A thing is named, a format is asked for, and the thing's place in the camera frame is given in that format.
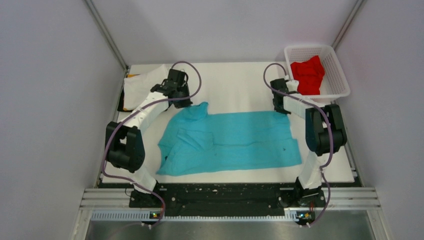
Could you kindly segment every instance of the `red garment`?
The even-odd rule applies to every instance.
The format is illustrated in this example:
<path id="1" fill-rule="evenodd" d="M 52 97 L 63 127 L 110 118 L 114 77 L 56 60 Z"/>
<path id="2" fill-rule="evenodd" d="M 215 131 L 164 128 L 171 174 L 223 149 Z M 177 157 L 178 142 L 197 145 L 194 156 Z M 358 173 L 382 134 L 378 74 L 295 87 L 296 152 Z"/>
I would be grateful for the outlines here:
<path id="1" fill-rule="evenodd" d="M 320 57 L 313 56 L 304 62 L 293 62 L 291 65 L 293 78 L 299 81 L 297 91 L 302 95 L 320 95 L 324 71 Z"/>

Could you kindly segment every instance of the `cable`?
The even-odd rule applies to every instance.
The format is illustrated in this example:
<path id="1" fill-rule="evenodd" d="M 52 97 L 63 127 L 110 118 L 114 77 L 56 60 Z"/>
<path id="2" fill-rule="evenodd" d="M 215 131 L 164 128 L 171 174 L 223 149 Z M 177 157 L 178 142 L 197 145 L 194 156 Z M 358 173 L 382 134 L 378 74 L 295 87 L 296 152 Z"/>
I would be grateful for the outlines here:
<path id="1" fill-rule="evenodd" d="M 194 69 L 194 71 L 197 73 L 197 76 L 198 76 L 198 78 L 199 78 L 199 86 L 197 87 L 197 90 L 192 94 L 192 95 L 190 95 L 190 96 L 186 96 L 186 97 L 177 97 L 177 98 L 167 98 L 167 99 L 160 99 L 160 100 L 156 100 L 156 101 L 153 101 L 153 102 L 150 102 L 150 103 L 148 103 L 148 104 L 146 104 L 145 106 L 143 106 L 143 107 L 141 107 L 141 109 L 140 110 L 144 110 L 144 109 L 146 109 L 146 108 L 148 108 L 148 107 L 150 107 L 150 106 L 152 106 L 152 105 L 154 105 L 154 104 L 158 104 L 158 103 L 161 103 L 161 102 L 170 102 L 170 101 L 181 101 L 181 100 L 186 100 L 186 99 L 190 99 L 190 98 L 192 98 L 192 97 L 194 97 L 196 94 L 198 94 L 198 92 L 200 91 L 200 88 L 202 87 L 202 77 L 200 76 L 200 73 L 199 73 L 199 71 L 197 70 L 197 68 L 193 65 L 193 64 L 191 64 L 191 63 L 189 63 L 189 62 L 187 62 L 187 61 L 177 61 L 176 63 L 174 63 L 173 65 L 172 65 L 172 67 L 171 67 L 171 69 L 173 69 L 174 67 L 175 67 L 175 65 L 177 65 L 177 64 L 187 64 L 187 65 L 189 65 L 190 67 L 192 67 L 193 69 Z M 107 164 L 107 161 L 106 161 L 106 158 L 107 158 L 107 156 L 108 156 L 108 151 L 109 151 L 109 148 L 111 147 L 111 143 L 112 143 L 112 140 L 114 139 L 114 137 L 115 137 L 115 135 L 117 134 L 117 132 L 118 132 L 118 130 L 128 121 L 128 120 L 130 120 L 131 118 L 133 118 L 135 115 L 137 115 L 139 112 L 140 112 L 140 110 L 137 110 L 137 111 L 135 111 L 135 112 L 133 112 L 133 113 L 131 113 L 128 117 L 126 117 L 123 121 L 121 121 L 117 126 L 116 126 L 116 128 L 113 130 L 113 132 L 112 132 L 112 134 L 110 135 L 110 138 L 107 140 L 107 144 L 106 144 L 106 147 L 104 148 L 104 152 L 103 152 L 103 157 L 101 158 L 101 171 L 102 171 L 102 173 L 103 173 L 103 175 L 105 176 L 105 177 L 108 177 L 108 178 L 114 178 L 114 179 L 122 179 L 122 180 L 126 180 L 126 181 L 129 181 L 129 182 L 131 182 L 132 184 L 134 184 L 135 186 L 137 186 L 137 187 L 139 187 L 140 189 L 142 189 L 142 190 L 144 190 L 144 191 L 146 191 L 146 192 L 148 192 L 148 193 L 150 193 L 150 194 L 152 194 L 153 196 L 155 196 L 155 197 L 157 197 L 161 202 L 162 202 L 162 208 L 161 208 L 161 210 L 160 210 L 160 216 L 159 216 L 159 218 L 158 218 L 158 220 L 157 220 L 157 222 L 155 222 L 151 227 L 153 228 L 153 227 L 155 227 L 156 225 L 158 225 L 159 224 L 159 222 L 162 220 L 162 218 L 164 217 L 164 214 L 165 214 L 165 208 L 166 208 L 166 205 L 165 205 L 165 201 L 164 201 L 164 199 L 161 197 L 161 196 L 159 196 L 157 193 L 155 193 L 155 192 L 153 192 L 153 191 L 150 191 L 150 190 L 148 190 L 147 188 L 145 188 L 145 187 L 143 187 L 142 185 L 140 185 L 140 184 L 138 184 L 137 182 L 135 182 L 134 180 L 132 180 L 131 178 L 129 178 L 129 177 L 125 177 L 125 176 L 116 176 L 116 175 L 110 175 L 110 174 L 108 174 L 108 173 L 106 173 L 106 164 Z"/>
<path id="2" fill-rule="evenodd" d="M 265 78 L 265 74 L 267 73 L 268 68 L 269 68 L 269 67 L 271 67 L 271 66 L 273 66 L 273 65 L 280 66 L 280 67 L 284 70 L 284 74 L 287 74 L 287 73 L 286 73 L 286 69 L 284 68 L 284 66 L 283 66 L 283 65 L 281 65 L 280 63 L 277 63 L 277 62 L 273 62 L 273 63 L 269 64 L 268 66 L 266 66 L 266 67 L 265 67 L 265 70 L 263 71 L 263 82 L 265 83 L 265 85 L 266 85 L 269 89 L 271 89 L 273 92 L 276 92 L 276 93 L 281 94 L 281 95 L 283 95 L 283 96 L 285 96 L 285 97 L 292 98 L 292 99 L 294 99 L 294 100 L 300 101 L 300 102 L 302 102 L 302 103 L 304 103 L 304 104 L 306 104 L 306 105 L 309 105 L 309 106 L 311 106 L 311 107 L 316 108 L 316 109 L 319 111 L 319 113 L 322 115 L 322 117 L 324 118 L 325 125 L 327 126 L 327 129 L 328 129 L 328 138 L 329 138 L 329 144 L 330 144 L 329 156 L 328 156 L 328 160 L 327 160 L 327 162 L 326 162 L 326 163 L 324 163 L 323 165 L 319 166 L 319 170 L 321 171 L 322 179 L 324 180 L 325 185 L 326 185 L 326 186 L 327 186 L 327 188 L 328 188 L 328 197 L 327 197 L 327 201 L 325 202 L 325 205 L 324 205 L 324 208 L 322 209 L 322 211 L 321 211 L 321 212 L 319 213 L 319 215 L 315 218 L 315 220 L 314 220 L 311 224 L 309 224 L 309 225 L 308 225 L 309 227 L 312 227 L 312 226 L 313 226 L 313 225 L 315 225 L 315 223 L 316 223 L 316 222 L 317 222 L 317 221 L 318 221 L 318 220 L 319 220 L 319 219 L 323 216 L 324 212 L 326 211 L 326 209 L 327 209 L 327 207 L 328 207 L 328 205 L 329 205 L 329 203 L 330 203 L 330 196 L 331 196 L 330 184 L 329 184 L 329 182 L 327 181 L 326 177 L 324 176 L 324 172 L 323 172 L 323 170 L 324 170 L 324 168 L 326 168 L 328 165 L 330 165 L 330 163 L 331 163 L 331 161 L 332 161 L 332 159 L 333 159 L 333 153 L 334 153 L 333 132 L 332 132 L 332 130 L 331 130 L 331 126 L 330 126 L 329 118 L 327 117 L 326 113 L 325 113 L 325 112 L 324 112 L 324 111 L 323 111 L 323 110 L 322 110 L 319 106 L 317 106 L 317 105 L 315 105 L 315 104 L 313 104 L 313 103 L 310 103 L 310 102 L 304 101 L 304 100 L 303 100 L 303 99 L 301 99 L 301 98 L 298 98 L 298 97 L 292 96 L 292 95 L 290 95 L 290 94 L 287 94 L 287 93 L 285 93 L 285 92 L 282 92 L 282 91 L 279 91 L 279 90 L 277 90 L 277 89 L 274 89 L 273 87 L 271 87 L 271 86 L 268 84 L 268 82 L 267 82 L 267 80 L 266 80 L 266 78 Z"/>

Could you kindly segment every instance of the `white basket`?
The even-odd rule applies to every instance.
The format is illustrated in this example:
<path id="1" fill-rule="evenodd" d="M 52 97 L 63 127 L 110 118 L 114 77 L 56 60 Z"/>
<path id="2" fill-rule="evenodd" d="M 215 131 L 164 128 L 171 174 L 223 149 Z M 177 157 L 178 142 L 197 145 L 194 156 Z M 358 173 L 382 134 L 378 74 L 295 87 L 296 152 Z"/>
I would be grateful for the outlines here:
<path id="1" fill-rule="evenodd" d="M 296 45 L 284 48 L 285 60 L 288 65 L 288 74 L 293 78 L 290 64 L 293 62 L 302 63 L 308 61 L 313 56 L 319 56 L 324 67 L 325 75 L 322 79 L 320 95 L 305 95 L 314 101 L 327 103 L 340 97 L 346 97 L 351 93 L 348 81 L 343 73 L 342 66 L 337 59 L 336 53 L 331 46 L 327 45 Z"/>

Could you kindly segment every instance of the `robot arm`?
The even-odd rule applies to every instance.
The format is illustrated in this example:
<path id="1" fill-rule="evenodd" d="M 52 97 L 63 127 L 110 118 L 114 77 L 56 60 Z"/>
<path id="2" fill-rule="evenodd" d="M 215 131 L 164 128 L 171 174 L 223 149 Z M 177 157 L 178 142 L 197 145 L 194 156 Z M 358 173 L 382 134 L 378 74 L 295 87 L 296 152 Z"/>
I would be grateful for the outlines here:
<path id="1" fill-rule="evenodd" d="M 167 79 L 164 79 L 161 84 L 156 84 L 150 90 L 151 92 L 143 103 L 132 111 L 131 115 L 135 115 L 118 129 L 107 152 L 108 162 L 116 168 L 128 170 L 128 177 L 151 191 L 156 185 L 156 180 L 143 166 L 146 153 L 142 135 L 156 117 L 172 104 L 176 108 L 184 108 L 192 104 L 190 99 L 167 101 L 167 99 L 184 98 L 190 95 L 186 77 L 185 72 L 170 69 Z M 161 100 L 162 102 L 145 107 Z M 107 125 L 106 142 L 118 125 L 118 122 L 113 121 Z"/>
<path id="2" fill-rule="evenodd" d="M 273 92 L 274 109 L 283 114 L 296 114 L 305 120 L 305 139 L 309 148 L 309 154 L 300 175 L 296 179 L 295 195 L 302 199 L 312 195 L 317 195 L 321 190 L 322 176 L 320 166 L 326 163 L 326 158 L 320 157 L 330 152 L 329 131 L 323 126 L 324 118 L 321 113 L 305 102 L 312 103 L 320 107 L 328 117 L 333 137 L 333 152 L 339 151 L 340 147 L 347 142 L 345 125 L 342 113 L 337 104 L 322 104 L 308 98 L 291 89 L 292 81 L 276 79 L 270 82 L 271 87 L 283 93 L 302 99 L 302 101 L 291 97 L 283 96 Z"/>

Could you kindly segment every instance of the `gray wall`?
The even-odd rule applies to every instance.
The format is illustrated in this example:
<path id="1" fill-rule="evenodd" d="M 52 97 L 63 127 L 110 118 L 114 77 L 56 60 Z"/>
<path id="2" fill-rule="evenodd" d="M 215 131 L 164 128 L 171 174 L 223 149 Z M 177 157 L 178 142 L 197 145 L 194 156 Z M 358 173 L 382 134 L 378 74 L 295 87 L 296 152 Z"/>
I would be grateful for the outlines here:
<path id="1" fill-rule="evenodd" d="M 81 0 L 2 1 L 0 239 L 65 240 L 123 76 Z"/>
<path id="2" fill-rule="evenodd" d="M 362 179 L 397 239 L 423 239 L 424 1 L 368 1 L 337 51 L 340 100 Z"/>
<path id="3" fill-rule="evenodd" d="M 94 0 L 128 64 L 284 59 L 331 45 L 356 0 Z"/>

